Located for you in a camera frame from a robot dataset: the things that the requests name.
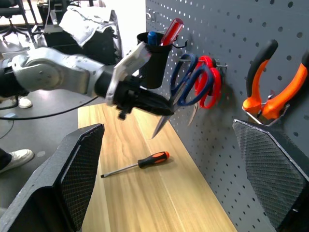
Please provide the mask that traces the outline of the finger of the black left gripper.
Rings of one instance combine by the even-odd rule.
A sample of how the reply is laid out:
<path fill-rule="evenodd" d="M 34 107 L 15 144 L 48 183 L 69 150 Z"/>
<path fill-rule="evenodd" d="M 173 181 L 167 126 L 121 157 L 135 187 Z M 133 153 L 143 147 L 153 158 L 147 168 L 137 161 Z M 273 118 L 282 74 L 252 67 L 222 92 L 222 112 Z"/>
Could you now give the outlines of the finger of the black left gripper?
<path fill-rule="evenodd" d="M 174 111 L 166 105 L 135 104 L 134 107 L 157 116 L 171 116 L 174 114 Z"/>
<path fill-rule="evenodd" d="M 157 107 L 157 108 L 170 108 L 171 102 L 169 99 L 165 98 L 164 96 L 161 96 L 155 92 L 140 89 L 139 93 L 139 100 L 151 107 Z"/>

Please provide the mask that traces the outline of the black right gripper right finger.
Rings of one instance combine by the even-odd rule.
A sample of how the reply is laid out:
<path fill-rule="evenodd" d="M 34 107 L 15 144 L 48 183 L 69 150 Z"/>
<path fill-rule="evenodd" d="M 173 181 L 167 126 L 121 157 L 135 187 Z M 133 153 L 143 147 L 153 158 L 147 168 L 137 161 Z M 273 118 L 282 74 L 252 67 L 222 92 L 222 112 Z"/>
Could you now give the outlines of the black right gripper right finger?
<path fill-rule="evenodd" d="M 286 135 L 235 119 L 247 178 L 277 232 L 309 232 L 309 157 Z"/>

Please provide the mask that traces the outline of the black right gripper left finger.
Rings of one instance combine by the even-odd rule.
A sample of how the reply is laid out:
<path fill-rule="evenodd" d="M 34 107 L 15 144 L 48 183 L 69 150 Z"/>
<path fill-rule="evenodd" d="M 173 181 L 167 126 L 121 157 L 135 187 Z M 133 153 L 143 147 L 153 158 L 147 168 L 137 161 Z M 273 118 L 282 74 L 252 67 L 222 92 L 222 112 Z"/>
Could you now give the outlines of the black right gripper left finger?
<path fill-rule="evenodd" d="M 65 136 L 0 217 L 0 232 L 78 232 L 95 186 L 104 131 L 98 123 Z"/>

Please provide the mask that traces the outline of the orange black pliers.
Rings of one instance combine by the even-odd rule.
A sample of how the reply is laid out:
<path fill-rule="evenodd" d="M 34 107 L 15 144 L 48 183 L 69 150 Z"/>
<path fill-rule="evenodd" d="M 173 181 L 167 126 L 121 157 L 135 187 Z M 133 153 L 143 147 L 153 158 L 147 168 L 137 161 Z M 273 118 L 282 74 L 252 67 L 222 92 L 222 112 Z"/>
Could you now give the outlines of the orange black pliers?
<path fill-rule="evenodd" d="M 309 75 L 309 51 L 302 56 L 298 70 L 288 86 L 277 96 L 262 103 L 259 91 L 259 81 L 267 63 L 278 48 L 278 42 L 269 40 L 255 56 L 249 68 L 246 80 L 247 99 L 242 104 L 242 109 L 250 116 L 256 115 L 267 120 L 279 119 L 284 113 L 288 102 L 296 96 L 303 87 Z"/>

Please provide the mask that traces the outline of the black plastic cup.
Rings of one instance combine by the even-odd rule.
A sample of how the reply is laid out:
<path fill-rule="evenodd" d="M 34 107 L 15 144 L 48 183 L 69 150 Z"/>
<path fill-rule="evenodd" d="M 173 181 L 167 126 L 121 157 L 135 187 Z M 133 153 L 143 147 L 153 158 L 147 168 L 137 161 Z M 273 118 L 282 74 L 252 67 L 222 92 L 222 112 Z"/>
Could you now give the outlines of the black plastic cup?
<path fill-rule="evenodd" d="M 141 76 L 140 85 L 147 89 L 156 89 L 162 85 L 165 73 L 165 67 L 168 60 L 172 45 L 161 46 L 160 42 L 164 34 L 156 32 L 158 46 L 149 45 L 148 32 L 143 32 L 137 35 L 138 44 L 146 43 L 146 50 L 151 54 L 149 61 L 139 69 Z"/>

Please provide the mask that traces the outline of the white sneaker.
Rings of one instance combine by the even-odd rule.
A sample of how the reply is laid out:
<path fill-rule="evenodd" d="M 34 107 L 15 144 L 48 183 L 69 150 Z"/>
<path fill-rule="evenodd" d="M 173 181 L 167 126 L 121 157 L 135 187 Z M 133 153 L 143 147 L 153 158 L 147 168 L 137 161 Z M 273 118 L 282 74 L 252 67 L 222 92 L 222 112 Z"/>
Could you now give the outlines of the white sneaker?
<path fill-rule="evenodd" d="M 34 157 L 34 153 L 29 149 L 21 149 L 8 153 L 12 155 L 12 160 L 7 167 L 0 171 L 0 174 L 10 169 L 24 165 Z"/>
<path fill-rule="evenodd" d="M 18 106 L 21 109 L 28 109 L 32 107 L 32 101 L 27 97 L 19 97 L 18 98 Z"/>

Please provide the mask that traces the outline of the orange black flat screwdriver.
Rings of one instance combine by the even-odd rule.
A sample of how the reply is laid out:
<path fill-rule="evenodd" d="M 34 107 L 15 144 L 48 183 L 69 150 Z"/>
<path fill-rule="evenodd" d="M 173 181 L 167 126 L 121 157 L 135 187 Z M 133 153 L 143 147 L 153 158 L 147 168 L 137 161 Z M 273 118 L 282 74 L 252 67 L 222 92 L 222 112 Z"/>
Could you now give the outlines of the orange black flat screwdriver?
<path fill-rule="evenodd" d="M 123 172 L 127 169 L 135 168 L 135 167 L 139 167 L 139 168 L 142 169 L 142 168 L 152 166 L 152 165 L 155 165 L 155 164 L 158 164 L 158 163 L 161 163 L 161 162 L 165 162 L 166 160 L 169 159 L 169 157 L 170 157 L 170 154 L 167 151 L 158 152 L 158 153 L 152 154 L 152 155 L 150 155 L 150 156 L 148 156 L 144 159 L 139 159 L 136 164 L 132 164 L 132 165 L 129 165 L 127 167 L 118 169 L 116 171 L 112 171 L 112 172 L 109 172 L 109 173 L 102 174 L 100 177 L 106 178 L 110 175 L 117 174 L 117 173 Z"/>

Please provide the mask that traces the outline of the dark trouser leg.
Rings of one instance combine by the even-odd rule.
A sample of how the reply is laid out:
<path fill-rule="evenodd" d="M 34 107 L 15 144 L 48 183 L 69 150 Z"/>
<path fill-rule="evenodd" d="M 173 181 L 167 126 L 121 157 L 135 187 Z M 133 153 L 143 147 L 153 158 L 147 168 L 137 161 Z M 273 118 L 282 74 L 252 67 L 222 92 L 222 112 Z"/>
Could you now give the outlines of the dark trouser leg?
<path fill-rule="evenodd" d="M 0 171 L 9 165 L 12 155 L 0 148 Z"/>

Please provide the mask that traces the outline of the black cup holder hook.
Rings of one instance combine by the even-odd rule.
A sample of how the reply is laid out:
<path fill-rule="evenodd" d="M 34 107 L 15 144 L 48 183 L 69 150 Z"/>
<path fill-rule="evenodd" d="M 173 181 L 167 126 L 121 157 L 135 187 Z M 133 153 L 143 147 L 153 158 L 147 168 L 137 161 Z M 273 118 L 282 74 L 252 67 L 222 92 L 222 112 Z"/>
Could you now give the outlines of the black cup holder hook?
<path fill-rule="evenodd" d="M 176 48 L 176 49 L 186 48 L 186 47 L 187 47 L 187 44 L 188 44 L 188 39 L 186 39 L 186 40 L 184 41 L 184 44 L 183 44 L 183 45 L 178 45 L 177 42 L 178 42 L 178 39 L 173 41 L 172 46 L 173 46 L 174 48 Z"/>

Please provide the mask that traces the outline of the metal scissors pegboard hook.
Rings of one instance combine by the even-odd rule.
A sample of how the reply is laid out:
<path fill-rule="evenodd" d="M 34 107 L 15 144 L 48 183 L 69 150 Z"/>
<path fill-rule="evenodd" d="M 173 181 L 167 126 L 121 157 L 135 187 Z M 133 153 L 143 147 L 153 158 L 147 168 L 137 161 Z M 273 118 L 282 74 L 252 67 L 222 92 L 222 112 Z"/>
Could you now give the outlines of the metal scissors pegboard hook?
<path fill-rule="evenodd" d="M 181 62 L 190 62 L 189 59 L 179 59 L 179 61 L 181 61 Z M 226 64 L 226 65 L 221 65 L 221 64 L 218 64 L 216 61 L 217 61 L 217 60 L 214 60 L 214 64 L 213 64 L 213 66 L 214 66 L 215 68 L 227 68 L 227 67 L 228 67 L 227 64 Z"/>

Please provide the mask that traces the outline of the white crumpled cloth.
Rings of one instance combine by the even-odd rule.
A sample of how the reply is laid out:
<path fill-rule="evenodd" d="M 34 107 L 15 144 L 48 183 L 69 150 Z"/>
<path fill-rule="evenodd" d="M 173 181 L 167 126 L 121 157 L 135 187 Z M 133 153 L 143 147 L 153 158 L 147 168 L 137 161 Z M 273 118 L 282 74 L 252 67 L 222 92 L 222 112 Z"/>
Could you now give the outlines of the white crumpled cloth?
<path fill-rule="evenodd" d="M 106 7 L 68 6 L 59 26 L 83 47 L 95 34 L 118 25 L 113 9 Z"/>

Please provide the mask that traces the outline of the grey metal pegboard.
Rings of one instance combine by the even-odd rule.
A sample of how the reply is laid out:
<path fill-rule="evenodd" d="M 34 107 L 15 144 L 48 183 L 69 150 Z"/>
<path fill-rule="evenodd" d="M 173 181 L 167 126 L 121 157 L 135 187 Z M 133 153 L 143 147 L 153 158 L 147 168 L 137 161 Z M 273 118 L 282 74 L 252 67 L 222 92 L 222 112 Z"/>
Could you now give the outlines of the grey metal pegboard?
<path fill-rule="evenodd" d="M 238 232 L 276 232 L 246 174 L 234 119 L 246 120 L 242 103 L 246 79 L 258 51 L 274 39 L 279 46 L 260 79 L 266 100 L 279 94 L 295 75 L 309 49 L 309 0 L 146 0 L 155 10 L 148 30 L 162 31 L 175 18 L 184 22 L 178 45 L 168 58 L 159 92 L 169 94 L 169 80 L 184 53 L 208 55 L 223 65 L 221 99 L 210 110 L 199 110 L 188 126 L 192 107 L 179 110 L 170 123 Z"/>

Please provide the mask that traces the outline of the black office chair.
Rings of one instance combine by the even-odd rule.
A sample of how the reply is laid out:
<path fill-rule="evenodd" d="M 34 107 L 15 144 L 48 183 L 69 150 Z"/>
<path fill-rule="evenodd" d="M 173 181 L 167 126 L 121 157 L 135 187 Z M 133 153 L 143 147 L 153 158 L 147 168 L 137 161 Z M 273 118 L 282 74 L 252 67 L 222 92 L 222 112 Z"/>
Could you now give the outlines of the black office chair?
<path fill-rule="evenodd" d="M 12 17 L 14 15 L 22 15 L 26 26 L 25 30 L 27 31 L 27 33 L 23 32 L 21 29 L 13 25 Z M 0 30 L 0 34 L 5 33 L 4 35 L 2 35 L 2 40 L 4 42 L 7 42 L 5 37 L 12 33 L 20 33 L 24 35 L 27 39 L 31 39 L 32 41 L 34 40 L 22 0 L 0 0 L 0 18 L 1 17 L 7 18 L 10 22 L 8 29 Z"/>

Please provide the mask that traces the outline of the red handled scissors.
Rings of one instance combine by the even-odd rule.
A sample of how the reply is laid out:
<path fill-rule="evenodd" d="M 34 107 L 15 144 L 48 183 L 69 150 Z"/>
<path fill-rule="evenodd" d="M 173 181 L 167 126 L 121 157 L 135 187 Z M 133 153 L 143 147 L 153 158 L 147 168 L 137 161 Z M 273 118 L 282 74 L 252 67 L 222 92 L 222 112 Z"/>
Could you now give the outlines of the red handled scissors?
<path fill-rule="evenodd" d="M 213 76 L 213 84 L 207 93 L 201 98 L 201 100 L 194 104 L 193 112 L 189 119 L 188 126 L 193 122 L 199 109 L 211 109 L 221 96 L 222 77 L 219 70 L 217 69 L 217 61 L 210 56 L 200 56 L 197 67 L 201 66 L 202 64 L 205 64 L 209 68 Z"/>

